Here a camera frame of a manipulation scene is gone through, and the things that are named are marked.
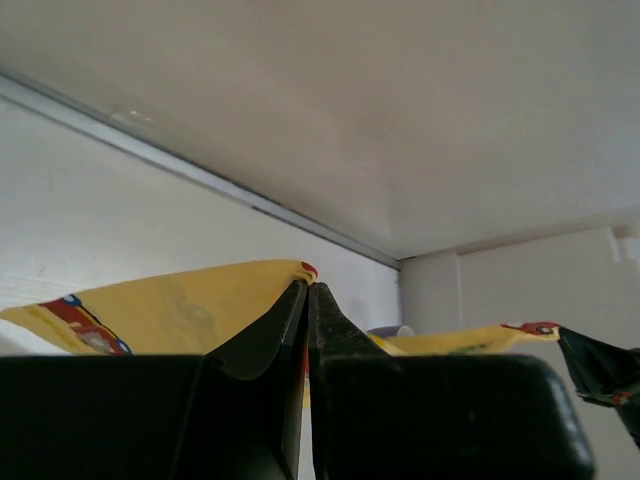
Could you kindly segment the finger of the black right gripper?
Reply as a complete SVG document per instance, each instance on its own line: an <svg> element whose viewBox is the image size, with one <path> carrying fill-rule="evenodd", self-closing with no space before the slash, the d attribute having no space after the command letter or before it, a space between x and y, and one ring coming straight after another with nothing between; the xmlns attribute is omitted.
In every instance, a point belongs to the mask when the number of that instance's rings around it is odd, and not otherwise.
<svg viewBox="0 0 640 480"><path fill-rule="evenodd" d="M639 446L639 349L624 349L561 327L558 344L577 395L613 408Z"/></svg>

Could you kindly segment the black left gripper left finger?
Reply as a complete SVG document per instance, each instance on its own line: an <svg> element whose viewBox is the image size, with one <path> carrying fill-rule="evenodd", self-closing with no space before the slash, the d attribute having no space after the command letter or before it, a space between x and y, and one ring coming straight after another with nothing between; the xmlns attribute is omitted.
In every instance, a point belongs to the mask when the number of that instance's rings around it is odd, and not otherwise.
<svg viewBox="0 0 640 480"><path fill-rule="evenodd" d="M294 479L306 359L306 282L207 357L204 476Z"/></svg>

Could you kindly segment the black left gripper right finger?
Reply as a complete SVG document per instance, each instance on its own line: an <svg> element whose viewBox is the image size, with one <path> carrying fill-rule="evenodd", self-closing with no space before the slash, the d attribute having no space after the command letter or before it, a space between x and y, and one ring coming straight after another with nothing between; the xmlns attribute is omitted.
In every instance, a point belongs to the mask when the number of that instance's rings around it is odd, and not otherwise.
<svg viewBox="0 0 640 480"><path fill-rule="evenodd" d="M308 360L312 454L318 479L394 479L399 364L311 286Z"/></svg>

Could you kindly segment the yellow car-print cloth placemat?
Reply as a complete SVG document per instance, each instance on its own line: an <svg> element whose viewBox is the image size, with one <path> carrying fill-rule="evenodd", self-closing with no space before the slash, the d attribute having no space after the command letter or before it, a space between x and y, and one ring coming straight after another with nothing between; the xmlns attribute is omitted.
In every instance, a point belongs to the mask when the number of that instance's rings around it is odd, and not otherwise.
<svg viewBox="0 0 640 480"><path fill-rule="evenodd" d="M290 259L250 261L126 281L7 308L3 320L73 354L204 354L318 272Z"/></svg>

